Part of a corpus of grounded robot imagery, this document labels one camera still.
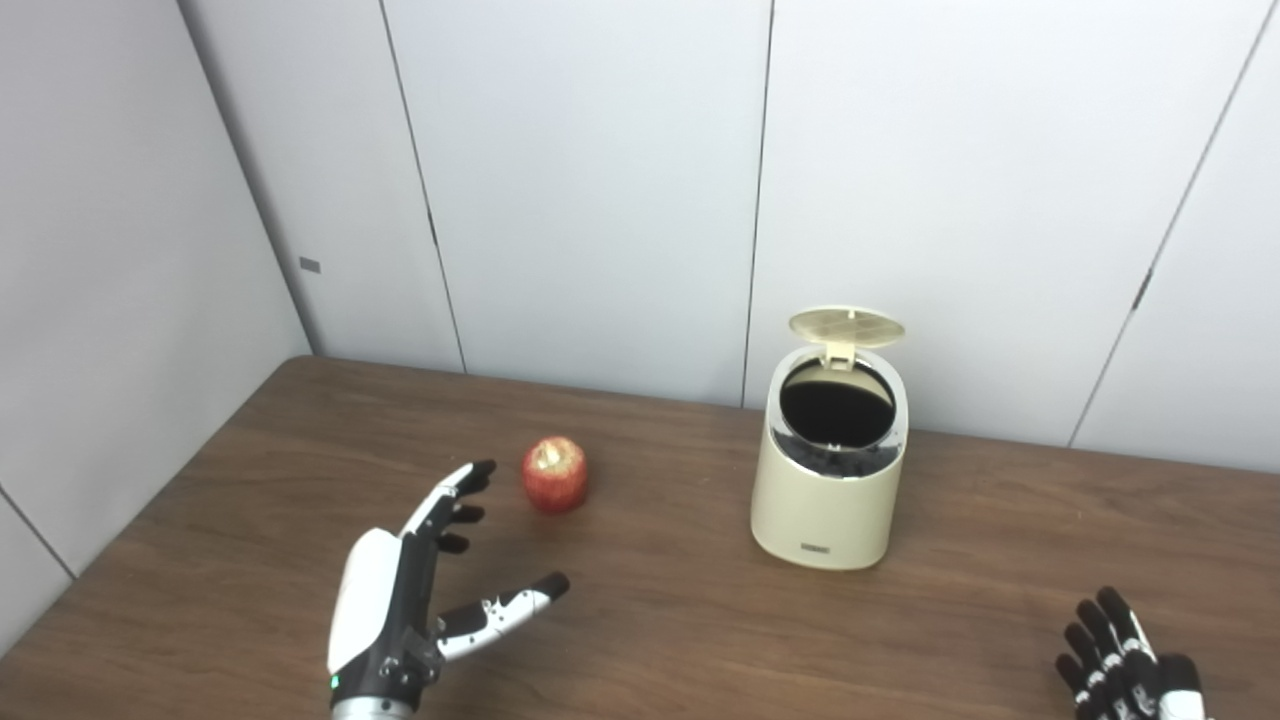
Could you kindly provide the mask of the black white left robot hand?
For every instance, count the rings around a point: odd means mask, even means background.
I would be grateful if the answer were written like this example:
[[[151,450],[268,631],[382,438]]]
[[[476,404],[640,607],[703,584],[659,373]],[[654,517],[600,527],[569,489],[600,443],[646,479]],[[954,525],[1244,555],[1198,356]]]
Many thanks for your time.
[[[553,571],[430,616],[439,557],[468,547],[451,527],[484,516],[460,500],[489,487],[495,468],[492,460],[465,464],[431,488],[398,532],[375,527],[352,546],[328,642],[333,719],[413,717],[447,664],[497,643],[570,591],[567,575]]]

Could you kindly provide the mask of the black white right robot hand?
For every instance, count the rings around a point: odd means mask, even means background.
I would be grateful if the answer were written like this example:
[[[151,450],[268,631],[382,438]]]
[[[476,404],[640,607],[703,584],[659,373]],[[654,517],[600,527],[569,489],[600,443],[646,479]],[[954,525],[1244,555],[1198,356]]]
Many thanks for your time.
[[[1210,719],[1196,661],[1158,653],[1134,609],[1112,585],[1075,609],[1062,630],[1069,651],[1053,666],[1075,719]]]

